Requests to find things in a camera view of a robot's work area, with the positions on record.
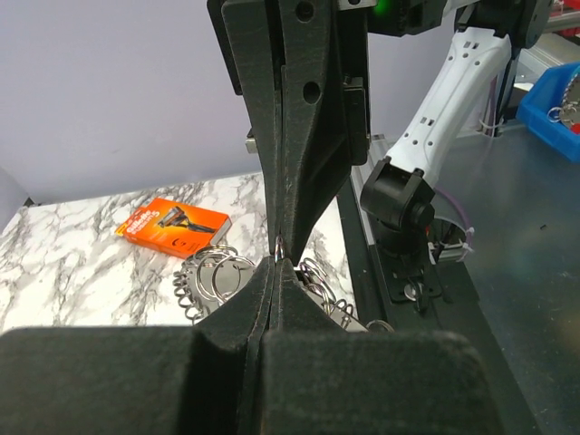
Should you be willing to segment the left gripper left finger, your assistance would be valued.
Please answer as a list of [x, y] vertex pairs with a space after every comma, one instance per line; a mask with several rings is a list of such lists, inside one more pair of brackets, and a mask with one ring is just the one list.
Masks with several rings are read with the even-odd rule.
[[274, 260], [195, 326], [32, 327], [1, 337], [4, 434], [257, 434]]

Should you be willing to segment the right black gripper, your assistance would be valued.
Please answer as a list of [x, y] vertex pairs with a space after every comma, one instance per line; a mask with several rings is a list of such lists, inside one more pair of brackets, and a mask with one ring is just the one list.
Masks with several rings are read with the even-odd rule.
[[369, 93], [368, 34], [426, 32], [440, 25], [444, 3], [208, 1], [207, 7], [255, 137], [265, 183], [269, 252], [275, 252], [281, 234], [287, 256], [297, 262], [314, 224], [343, 183], [344, 170], [333, 165], [345, 155], [345, 120], [354, 161], [362, 162], [370, 128], [370, 109], [361, 105]]

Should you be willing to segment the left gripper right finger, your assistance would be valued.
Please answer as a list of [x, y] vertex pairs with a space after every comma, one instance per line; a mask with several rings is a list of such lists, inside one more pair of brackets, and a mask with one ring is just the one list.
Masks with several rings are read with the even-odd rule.
[[481, 359], [443, 331], [347, 333], [273, 268], [262, 342], [265, 434], [495, 434], [498, 407]]

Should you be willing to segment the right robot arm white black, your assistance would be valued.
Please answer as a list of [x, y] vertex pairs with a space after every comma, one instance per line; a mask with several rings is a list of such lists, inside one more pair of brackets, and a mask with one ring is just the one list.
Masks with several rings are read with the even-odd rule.
[[521, 51], [543, 33], [548, 1], [210, 1], [232, 86], [244, 99], [263, 171], [269, 251], [297, 262], [314, 224], [370, 147], [368, 37], [427, 32], [453, 15], [447, 58], [401, 137], [372, 171], [361, 205], [383, 248], [426, 246], [450, 145], [500, 79], [502, 111]]

